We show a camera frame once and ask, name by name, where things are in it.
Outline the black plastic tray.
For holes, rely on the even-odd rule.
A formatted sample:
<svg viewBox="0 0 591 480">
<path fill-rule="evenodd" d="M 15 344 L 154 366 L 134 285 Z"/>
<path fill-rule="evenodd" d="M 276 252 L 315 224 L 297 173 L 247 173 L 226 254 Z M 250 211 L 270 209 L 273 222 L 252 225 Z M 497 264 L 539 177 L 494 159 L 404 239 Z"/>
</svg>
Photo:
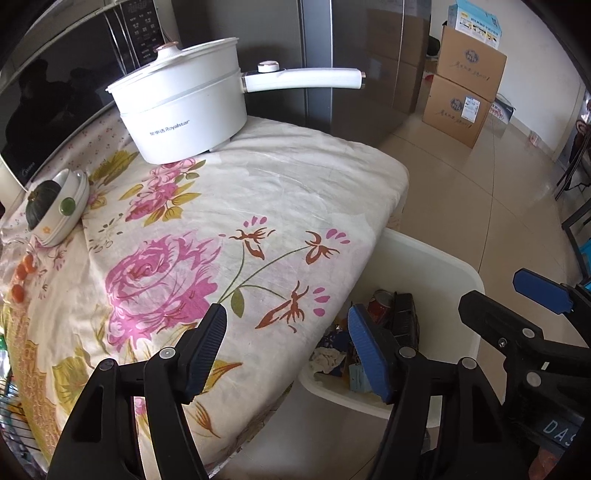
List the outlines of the black plastic tray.
<svg viewBox="0 0 591 480">
<path fill-rule="evenodd" d="M 401 346 L 419 349 L 420 324 L 412 294 L 398 292 L 394 294 L 386 328 Z"/>
</svg>

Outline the blue milk carton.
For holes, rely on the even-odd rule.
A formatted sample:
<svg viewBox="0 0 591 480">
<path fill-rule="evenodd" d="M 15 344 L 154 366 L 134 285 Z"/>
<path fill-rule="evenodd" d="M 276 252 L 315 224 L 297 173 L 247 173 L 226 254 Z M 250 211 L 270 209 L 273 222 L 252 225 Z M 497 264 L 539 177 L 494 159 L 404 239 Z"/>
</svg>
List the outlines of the blue milk carton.
<svg viewBox="0 0 591 480">
<path fill-rule="evenodd" d="M 349 390 L 363 394 L 373 391 L 370 380 L 361 363 L 349 364 Z"/>
</svg>

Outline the red crushed can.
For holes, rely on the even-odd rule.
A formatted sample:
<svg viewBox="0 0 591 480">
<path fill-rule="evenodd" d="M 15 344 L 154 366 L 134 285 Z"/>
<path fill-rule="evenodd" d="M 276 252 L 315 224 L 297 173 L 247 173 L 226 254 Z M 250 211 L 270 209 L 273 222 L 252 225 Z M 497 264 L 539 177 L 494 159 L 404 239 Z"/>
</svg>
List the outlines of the red crushed can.
<svg viewBox="0 0 591 480">
<path fill-rule="evenodd" d="M 381 325 L 386 320 L 391 309 L 394 293 L 384 289 L 377 289 L 368 304 L 368 313 L 375 324 Z"/>
</svg>

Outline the white paper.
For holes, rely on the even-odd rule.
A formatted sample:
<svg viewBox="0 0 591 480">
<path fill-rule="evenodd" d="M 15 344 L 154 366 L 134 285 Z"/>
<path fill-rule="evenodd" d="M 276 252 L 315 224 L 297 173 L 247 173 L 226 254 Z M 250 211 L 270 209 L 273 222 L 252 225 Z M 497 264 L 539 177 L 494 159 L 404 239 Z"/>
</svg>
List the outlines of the white paper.
<svg viewBox="0 0 591 480">
<path fill-rule="evenodd" d="M 346 353 L 335 348 L 318 347 L 311 354 L 308 365 L 312 374 L 322 373 L 342 377 L 342 370 L 346 360 Z"/>
</svg>

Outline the white trash bin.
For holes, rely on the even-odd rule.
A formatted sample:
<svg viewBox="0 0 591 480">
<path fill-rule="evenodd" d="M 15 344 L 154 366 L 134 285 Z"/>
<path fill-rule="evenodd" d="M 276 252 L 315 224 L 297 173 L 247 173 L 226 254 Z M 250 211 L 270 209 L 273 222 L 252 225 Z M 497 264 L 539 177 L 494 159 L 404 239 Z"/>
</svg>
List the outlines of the white trash bin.
<svg viewBox="0 0 591 480">
<path fill-rule="evenodd" d="M 480 337 L 459 316 L 461 297 L 485 291 L 468 263 L 391 229 L 384 231 L 345 305 L 363 303 L 401 346 L 457 363 L 478 355 Z"/>
</svg>

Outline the floral tablecloth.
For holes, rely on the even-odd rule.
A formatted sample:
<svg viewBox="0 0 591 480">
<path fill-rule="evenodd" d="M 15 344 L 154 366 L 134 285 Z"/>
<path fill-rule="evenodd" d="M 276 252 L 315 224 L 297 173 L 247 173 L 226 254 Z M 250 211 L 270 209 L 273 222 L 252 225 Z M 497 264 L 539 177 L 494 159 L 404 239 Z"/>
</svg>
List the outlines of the floral tablecloth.
<svg viewBox="0 0 591 480">
<path fill-rule="evenodd" d="M 115 109 L 40 176 L 67 168 L 87 175 L 90 194 L 65 240 L 41 247 L 22 210 L 2 229 L 1 327 L 26 438 L 49 462 L 101 360 L 145 361 L 218 302 L 228 330 L 204 392 L 185 407 L 211 469 L 290 388 L 410 180 L 373 147 L 254 117 L 215 152 L 154 166 Z M 36 271 L 16 304 L 14 269 L 27 253 Z"/>
</svg>

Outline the orange fruit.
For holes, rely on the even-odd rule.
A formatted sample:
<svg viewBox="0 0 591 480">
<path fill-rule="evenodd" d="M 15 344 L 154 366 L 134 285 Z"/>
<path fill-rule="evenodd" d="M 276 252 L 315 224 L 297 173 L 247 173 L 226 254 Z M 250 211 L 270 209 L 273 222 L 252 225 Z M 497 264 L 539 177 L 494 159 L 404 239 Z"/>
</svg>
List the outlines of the orange fruit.
<svg viewBox="0 0 591 480">
<path fill-rule="evenodd" d="M 16 304 L 21 304 L 25 298 L 25 283 L 27 278 L 36 271 L 35 259 L 31 253 L 27 253 L 21 262 L 15 267 L 13 281 L 10 290 L 11 299 Z"/>
</svg>

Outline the white blue box on floor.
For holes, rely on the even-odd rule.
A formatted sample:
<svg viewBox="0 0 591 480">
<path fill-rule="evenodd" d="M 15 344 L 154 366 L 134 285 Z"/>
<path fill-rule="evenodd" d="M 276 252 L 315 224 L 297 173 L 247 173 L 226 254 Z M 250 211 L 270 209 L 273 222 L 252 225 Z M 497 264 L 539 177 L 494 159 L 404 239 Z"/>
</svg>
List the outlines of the white blue box on floor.
<svg viewBox="0 0 591 480">
<path fill-rule="evenodd" d="M 498 93 L 494 102 L 491 104 L 489 113 L 497 119 L 502 130 L 505 130 L 511 123 L 516 108 L 502 94 Z"/>
</svg>

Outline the stacked white plates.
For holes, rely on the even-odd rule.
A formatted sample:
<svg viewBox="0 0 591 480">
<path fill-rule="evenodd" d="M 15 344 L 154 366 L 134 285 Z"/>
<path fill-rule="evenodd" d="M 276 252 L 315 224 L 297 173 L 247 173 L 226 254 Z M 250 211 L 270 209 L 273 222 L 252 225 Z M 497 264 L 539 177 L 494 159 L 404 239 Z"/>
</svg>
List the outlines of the stacked white plates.
<svg viewBox="0 0 591 480">
<path fill-rule="evenodd" d="M 81 170 L 64 169 L 54 177 L 60 193 L 41 221 L 40 241 L 44 247 L 60 244 L 77 225 L 89 199 L 89 181 Z"/>
</svg>

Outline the lower cardboard box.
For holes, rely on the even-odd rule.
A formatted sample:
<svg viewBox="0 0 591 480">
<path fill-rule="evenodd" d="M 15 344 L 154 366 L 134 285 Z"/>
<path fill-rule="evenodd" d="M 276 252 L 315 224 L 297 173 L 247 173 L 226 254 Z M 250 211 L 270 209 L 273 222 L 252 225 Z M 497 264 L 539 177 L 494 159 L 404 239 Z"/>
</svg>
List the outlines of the lower cardboard box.
<svg viewBox="0 0 591 480">
<path fill-rule="evenodd" d="M 435 75 L 423 122 L 473 148 L 487 120 L 491 103 L 474 92 Z"/>
</svg>

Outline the cardboard box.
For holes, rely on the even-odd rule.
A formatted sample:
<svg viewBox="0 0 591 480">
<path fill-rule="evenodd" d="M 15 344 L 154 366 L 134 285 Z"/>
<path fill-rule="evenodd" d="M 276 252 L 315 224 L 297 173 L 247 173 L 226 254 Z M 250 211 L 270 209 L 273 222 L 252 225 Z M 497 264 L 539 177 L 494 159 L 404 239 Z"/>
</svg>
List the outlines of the cardboard box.
<svg viewBox="0 0 591 480">
<path fill-rule="evenodd" d="M 423 122 L 473 148 L 487 120 L 491 103 L 474 92 L 435 75 Z"/>
<path fill-rule="evenodd" d="M 451 27 L 443 28 L 436 73 L 489 102 L 498 93 L 507 57 Z"/>
</svg>

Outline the dark green pumpkin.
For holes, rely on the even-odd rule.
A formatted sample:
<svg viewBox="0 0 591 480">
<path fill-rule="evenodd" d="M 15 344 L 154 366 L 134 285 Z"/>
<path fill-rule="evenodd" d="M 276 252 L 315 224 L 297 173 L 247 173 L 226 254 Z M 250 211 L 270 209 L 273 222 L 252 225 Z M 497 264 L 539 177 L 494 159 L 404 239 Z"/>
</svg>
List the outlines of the dark green pumpkin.
<svg viewBox="0 0 591 480">
<path fill-rule="evenodd" d="M 60 190 L 61 186 L 54 180 L 45 180 L 28 195 L 25 217 L 30 231 L 34 230 L 43 219 Z"/>
</svg>

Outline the upper cardboard box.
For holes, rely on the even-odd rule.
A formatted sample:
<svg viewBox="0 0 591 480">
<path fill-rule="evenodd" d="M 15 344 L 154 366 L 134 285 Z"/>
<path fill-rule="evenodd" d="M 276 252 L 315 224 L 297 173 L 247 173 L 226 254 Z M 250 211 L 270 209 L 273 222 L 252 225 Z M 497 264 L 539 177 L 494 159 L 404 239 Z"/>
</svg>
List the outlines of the upper cardboard box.
<svg viewBox="0 0 591 480">
<path fill-rule="evenodd" d="M 451 27 L 443 28 L 436 73 L 489 102 L 498 93 L 507 57 Z"/>
</svg>

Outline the white electric pot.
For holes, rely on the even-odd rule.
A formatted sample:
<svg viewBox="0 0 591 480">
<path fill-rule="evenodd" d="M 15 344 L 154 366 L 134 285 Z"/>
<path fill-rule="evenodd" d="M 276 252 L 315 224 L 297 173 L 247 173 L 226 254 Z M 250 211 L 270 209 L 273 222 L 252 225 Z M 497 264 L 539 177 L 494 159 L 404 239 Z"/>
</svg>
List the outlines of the white electric pot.
<svg viewBox="0 0 591 480">
<path fill-rule="evenodd" d="M 337 88 L 359 90 L 366 75 L 355 68 L 283 69 L 259 62 L 242 72 L 238 39 L 179 49 L 169 42 L 156 59 L 106 88 L 143 160 L 164 165 L 211 151 L 245 127 L 245 96 L 257 92 Z"/>
</svg>

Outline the blue white small box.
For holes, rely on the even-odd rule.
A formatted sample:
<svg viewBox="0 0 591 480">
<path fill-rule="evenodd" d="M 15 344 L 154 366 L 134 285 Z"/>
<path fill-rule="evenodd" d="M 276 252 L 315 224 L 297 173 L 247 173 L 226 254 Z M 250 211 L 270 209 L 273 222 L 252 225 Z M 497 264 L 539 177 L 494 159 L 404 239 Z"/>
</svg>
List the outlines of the blue white small box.
<svg viewBox="0 0 591 480">
<path fill-rule="evenodd" d="M 498 18 L 470 1 L 457 0 L 449 6 L 448 25 L 489 47 L 499 49 L 502 28 Z"/>
</svg>

